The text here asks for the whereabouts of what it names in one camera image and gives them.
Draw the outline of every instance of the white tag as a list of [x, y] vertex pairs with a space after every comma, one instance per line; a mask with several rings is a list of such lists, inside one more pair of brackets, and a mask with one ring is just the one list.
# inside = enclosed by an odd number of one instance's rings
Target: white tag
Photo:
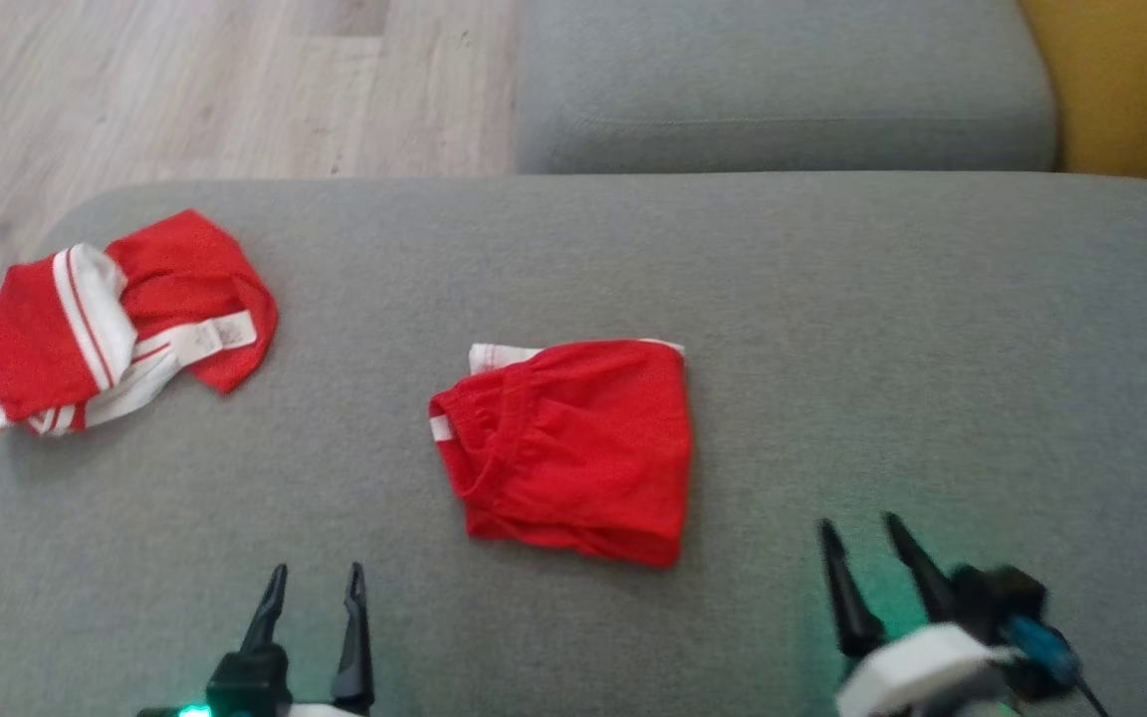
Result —
[[173, 328], [171, 349], [184, 367], [228, 349], [255, 343], [255, 322], [250, 312], [229, 313]]

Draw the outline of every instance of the gray cushion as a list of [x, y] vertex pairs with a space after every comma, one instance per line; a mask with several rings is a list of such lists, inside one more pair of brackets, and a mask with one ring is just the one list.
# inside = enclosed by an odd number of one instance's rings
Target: gray cushion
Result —
[[1015, 0], [529, 0], [528, 172], [1046, 170]]
[[[836, 519], [892, 630], [880, 536], [1014, 562], [1116, 714], [1147, 714], [1147, 182], [729, 176], [186, 184], [50, 246], [198, 208], [282, 304], [224, 399], [179, 376], [88, 435], [0, 436], [0, 716], [196, 699], [275, 562], [321, 699], [367, 566], [376, 714], [829, 714]], [[673, 570], [467, 539], [427, 399], [471, 341], [688, 346]], [[1045, 714], [1084, 716], [1083, 703]]]

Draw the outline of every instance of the white robot part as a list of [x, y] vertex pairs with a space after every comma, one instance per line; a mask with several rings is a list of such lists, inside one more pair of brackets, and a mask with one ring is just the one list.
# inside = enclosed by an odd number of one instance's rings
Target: white robot part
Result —
[[1009, 658], [954, 623], [937, 623], [868, 654], [838, 691], [841, 717], [897, 714]]

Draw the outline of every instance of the gray ottoman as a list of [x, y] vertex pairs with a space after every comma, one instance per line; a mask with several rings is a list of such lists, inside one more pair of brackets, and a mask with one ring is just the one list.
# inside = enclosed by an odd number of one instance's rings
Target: gray ottoman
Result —
[[[87, 435], [0, 436], [0, 717], [196, 699], [274, 563], [321, 699], [364, 560], [374, 714], [832, 714], [816, 522], [892, 631], [879, 527], [1053, 590], [1115, 714], [1147, 714], [1147, 182], [846, 173], [186, 184], [281, 299], [228, 399], [187, 376]], [[427, 399], [473, 341], [688, 346], [696, 467], [669, 571], [465, 537]], [[1086, 716], [1080, 702], [1039, 714]]]
[[1015, 0], [529, 0], [524, 172], [1047, 170]]

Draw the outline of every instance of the black cable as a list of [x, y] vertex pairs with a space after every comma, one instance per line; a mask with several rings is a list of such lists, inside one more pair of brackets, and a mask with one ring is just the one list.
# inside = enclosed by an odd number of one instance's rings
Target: black cable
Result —
[[1078, 691], [1083, 694], [1083, 697], [1087, 699], [1087, 702], [1090, 702], [1092, 707], [1097, 708], [1097, 714], [1100, 714], [1100, 717], [1109, 717], [1106, 706], [1100, 704], [1100, 700], [1097, 699], [1097, 693], [1093, 693], [1093, 691], [1089, 688], [1087, 680], [1084, 680], [1082, 676], [1078, 676]]

